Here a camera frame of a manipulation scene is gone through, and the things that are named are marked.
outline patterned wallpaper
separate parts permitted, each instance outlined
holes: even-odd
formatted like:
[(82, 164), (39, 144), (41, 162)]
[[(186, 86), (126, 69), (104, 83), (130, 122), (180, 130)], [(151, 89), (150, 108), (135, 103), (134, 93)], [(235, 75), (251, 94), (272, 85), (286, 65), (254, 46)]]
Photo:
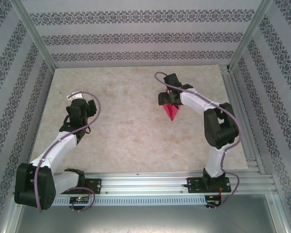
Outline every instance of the patterned wallpaper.
[(28, 162), (52, 74), (8, 0), (0, 0), (0, 224)]
[(227, 65), (261, 0), (24, 0), (57, 67)]
[(291, 225), (291, 0), (274, 0), (234, 76)]

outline enclosure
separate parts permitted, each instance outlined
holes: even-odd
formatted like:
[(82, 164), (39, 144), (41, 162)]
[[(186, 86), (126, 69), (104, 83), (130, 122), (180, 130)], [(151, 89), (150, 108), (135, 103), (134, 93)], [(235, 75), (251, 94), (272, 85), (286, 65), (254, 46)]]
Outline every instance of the enclosure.
[[(233, 107), (243, 137), (225, 168), (240, 185), (224, 208), (188, 190), (209, 159), (203, 117), (181, 106), (170, 121), (158, 71)], [(56, 172), (101, 179), (94, 206), (16, 204), (17, 167), (80, 90), (101, 115)], [(45, 231), (291, 232), (291, 0), (0, 0), (0, 232)]]

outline cable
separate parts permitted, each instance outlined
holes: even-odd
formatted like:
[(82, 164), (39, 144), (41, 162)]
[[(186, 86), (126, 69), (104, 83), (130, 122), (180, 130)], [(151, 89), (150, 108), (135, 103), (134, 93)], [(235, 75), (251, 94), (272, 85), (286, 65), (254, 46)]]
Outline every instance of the cable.
[(73, 187), (73, 188), (70, 188), (68, 190), (75, 190), (75, 189), (84, 189), (84, 190), (89, 191), (90, 193), (93, 194), (93, 200), (92, 200), (92, 202), (89, 205), (85, 206), (83, 209), (80, 209), (80, 210), (76, 210), (76, 209), (73, 208), (74, 204), (77, 203), (77, 202), (72, 203), (72, 205), (71, 205), (72, 211), (73, 212), (74, 211), (81, 212), (81, 211), (85, 211), (85, 210), (89, 209), (94, 204), (95, 199), (96, 199), (94, 191), (92, 189), (90, 189), (90, 188), (85, 188), (85, 187)]
[[(99, 110), (98, 110), (98, 113), (97, 113), (96, 117), (95, 117), (95, 118), (94, 118), (90, 123), (88, 123), (87, 125), (85, 125), (85, 126), (79, 128), (79, 129), (77, 129), (77, 130), (74, 130), (74, 131), (72, 131), (72, 132), (66, 134), (65, 136), (63, 136), (62, 138), (60, 138), (59, 140), (57, 140), (56, 142), (54, 142), (54, 143), (53, 143), (53, 144), (48, 148), (48, 150), (44, 153), (44, 155), (42, 156), (40, 162), (38, 163), (37, 168), (35, 169), (35, 173), (34, 173), (34, 193), (35, 193), (35, 201), (36, 201), (36, 203), (37, 203), (37, 208), (38, 208), (39, 212), (42, 212), (43, 210), (42, 210), (42, 208), (41, 208), (40, 199), (39, 199), (39, 191), (38, 191), (38, 173), (39, 173), (39, 170), (40, 170), (41, 164), (43, 163), (44, 158), (48, 155), (48, 153), (49, 153), (49, 152), (50, 152), (50, 151), (51, 151), (51, 150), (52, 150), (52, 149), (53, 149), (53, 148), (54, 148), (54, 147), (55, 147), (55, 146), (56, 146), (60, 141), (64, 140), (64, 139), (65, 139), (66, 137), (68, 137), (69, 135), (72, 135), (72, 134), (74, 134), (74, 133), (76, 133), (76, 132), (78, 132), (78, 131), (81, 131), (81, 130), (83, 130), (83, 129), (86, 129), (86, 128), (89, 127), (91, 124), (93, 124), (93, 123), (97, 120), (97, 118), (99, 117), (100, 112), (101, 112), (100, 101), (99, 101), (99, 99), (98, 99), (95, 95), (93, 95), (92, 93), (89, 93), (89, 92), (87, 92), (87, 91), (78, 91), (78, 92), (73, 93), (72, 95), (68, 96), (68, 98), (71, 98), (72, 96), (77, 95), (77, 94), (87, 94), (87, 95), (90, 95), (90, 96), (92, 96), (93, 98), (95, 98), (96, 101), (97, 101), (97, 103), (98, 103)], [(84, 187), (74, 187), (73, 189), (86, 189), (86, 190), (87, 190), (87, 188), (84, 188)]]
[(189, 90), (186, 90), (186, 89), (183, 89), (183, 88), (180, 88), (180, 87), (176, 87), (176, 86), (172, 86), (172, 85), (169, 85), (169, 84), (166, 84), (164, 83), (163, 81), (161, 81), (157, 75), (158, 74), (163, 74), (165, 76), (167, 76), (166, 73), (164, 72), (156, 72), (154, 74), (154, 77), (157, 81), (159, 81), (161, 84), (165, 85), (165, 86), (168, 86), (168, 87), (171, 87), (173, 89), (176, 89), (176, 90), (179, 90), (179, 91), (183, 91), (183, 92), (187, 92), (187, 93), (190, 93), (192, 95), (196, 95), (197, 97), (201, 98), (203, 101), (205, 101), (206, 103), (212, 105), (213, 107), (216, 107), (218, 108), (219, 110), (221, 110), (222, 112), (226, 113), (230, 118), (233, 119), (233, 121), (236, 123), (237, 127), (238, 127), (238, 130), (239, 130), (239, 137), (238, 137), (238, 140), (231, 144), (229, 147), (225, 148), (224, 151), (223, 151), (223, 155), (222, 155), (222, 159), (221, 159), (221, 162), (220, 162), (220, 167), (221, 167), (221, 170), (225, 173), (225, 174), (228, 174), (228, 175), (232, 175), (232, 176), (235, 176), (237, 178), (237, 184), (236, 184), (236, 187), (235, 189), (233, 190), (233, 192), (229, 195), (229, 197), (218, 207), (212, 207), (212, 209), (218, 209), (218, 208), (221, 208), (222, 206), (224, 206), (227, 202), (229, 202), (229, 200), (232, 198), (232, 196), (237, 192), (237, 188), (239, 186), (239, 183), (240, 183), (240, 179), (239, 179), (239, 176), (233, 172), (229, 172), (229, 171), (225, 171), (224, 168), (223, 168), (223, 162), (224, 162), (224, 159), (225, 159), (225, 156), (226, 156), (226, 152), (229, 150), (229, 149), (232, 149), (234, 148), (235, 146), (237, 146), (240, 142), (241, 142), (241, 139), (243, 137), (243, 130), (241, 128), (241, 125), (240, 123), (238, 122), (238, 120), (233, 116), (232, 113), (230, 113), (229, 111), (225, 110), (224, 108), (220, 107), (219, 105), (213, 103), (212, 101), (209, 101), (208, 99), (206, 99), (204, 96), (200, 95), (199, 93), (196, 93), (196, 92), (193, 92), (193, 91), (189, 91)]

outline pink object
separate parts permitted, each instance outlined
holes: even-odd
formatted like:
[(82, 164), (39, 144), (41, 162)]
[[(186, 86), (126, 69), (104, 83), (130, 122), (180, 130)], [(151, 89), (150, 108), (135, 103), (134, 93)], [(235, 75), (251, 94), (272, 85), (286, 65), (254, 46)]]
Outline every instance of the pink object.
[(167, 115), (169, 116), (169, 118), (171, 119), (171, 121), (174, 121), (175, 116), (179, 110), (178, 108), (180, 108), (180, 106), (178, 106), (178, 108), (176, 108), (172, 104), (164, 104), (163, 108), (165, 109), (165, 111), (166, 111)]

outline marble floor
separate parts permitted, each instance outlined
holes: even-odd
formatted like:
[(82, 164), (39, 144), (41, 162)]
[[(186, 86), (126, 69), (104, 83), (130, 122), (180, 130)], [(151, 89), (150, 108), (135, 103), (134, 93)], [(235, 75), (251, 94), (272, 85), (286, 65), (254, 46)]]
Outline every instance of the marble floor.
[[(67, 115), (65, 107), (70, 105), (66, 96), (82, 90), (99, 98), (101, 115), (57, 172), (66, 168), (85, 172), (202, 170), (209, 156), (203, 117), (182, 106), (172, 122), (158, 105), (158, 94), (165, 86), (154, 79), (157, 71), (176, 73), (182, 84), (189, 83), (209, 99), (228, 101), (218, 66), (57, 69), (32, 159), (57, 136)], [(225, 168), (247, 169), (241, 145), (229, 151)]]

